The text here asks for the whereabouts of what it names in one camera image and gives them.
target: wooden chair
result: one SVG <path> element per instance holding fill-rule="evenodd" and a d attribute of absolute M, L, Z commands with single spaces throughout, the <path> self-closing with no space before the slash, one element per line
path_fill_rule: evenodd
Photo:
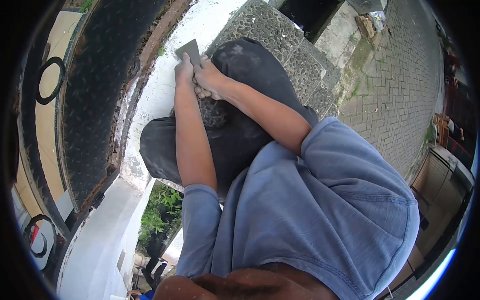
<path fill-rule="evenodd" d="M 433 123 L 438 125 L 438 144 L 443 148 L 447 148 L 448 143 L 448 123 L 444 120 L 442 115 L 435 113 L 435 117 L 433 118 Z"/>

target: plastic bag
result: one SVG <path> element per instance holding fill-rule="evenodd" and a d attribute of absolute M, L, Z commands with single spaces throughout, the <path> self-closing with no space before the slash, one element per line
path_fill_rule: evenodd
<path fill-rule="evenodd" d="M 381 21 L 385 21 L 385 13 L 384 13 L 384 11 L 369 12 L 368 14 L 369 14 L 370 17 L 372 17 L 373 19 L 378 18 L 378 19 L 380 19 Z"/>
<path fill-rule="evenodd" d="M 380 21 L 378 18 L 372 18 L 373 19 L 373 26 L 375 26 L 375 30 L 377 32 L 380 32 L 384 29 L 384 24 L 382 21 Z"/>

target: black pants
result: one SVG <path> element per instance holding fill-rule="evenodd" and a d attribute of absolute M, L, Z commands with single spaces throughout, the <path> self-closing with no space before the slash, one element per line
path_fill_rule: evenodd
<path fill-rule="evenodd" d="M 259 42 L 245 37 L 227 42 L 213 54 L 212 63 L 224 75 L 291 107 L 310 125 L 318 122 L 315 111 L 298 101 L 282 65 Z M 218 196 L 225 199 L 233 180 L 273 139 L 233 105 L 226 101 L 221 105 L 225 110 L 225 123 L 205 129 L 212 149 Z M 203 115 L 203 118 L 217 115 L 218 112 L 212 112 L 212 116 Z M 152 120 L 145 126 L 140 138 L 140 154 L 154 178 L 181 184 L 175 153 L 175 117 Z"/>

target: blue shirt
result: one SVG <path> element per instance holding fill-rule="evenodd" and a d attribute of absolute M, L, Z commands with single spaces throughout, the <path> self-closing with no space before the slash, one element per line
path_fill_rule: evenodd
<path fill-rule="evenodd" d="M 267 144 L 232 183 L 223 211 L 204 185 L 185 188 L 177 274 L 228 273 L 271 262 L 310 273 L 340 299 L 374 299 L 417 237 L 417 201 L 367 141 L 330 117 L 301 158 Z"/>

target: paved walkway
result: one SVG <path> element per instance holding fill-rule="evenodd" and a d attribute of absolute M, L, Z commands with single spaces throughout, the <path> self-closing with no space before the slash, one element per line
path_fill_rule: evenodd
<path fill-rule="evenodd" d="M 389 1 L 386 18 L 392 35 L 383 35 L 339 119 L 406 176 L 433 117 L 441 58 L 435 27 L 418 0 Z"/>

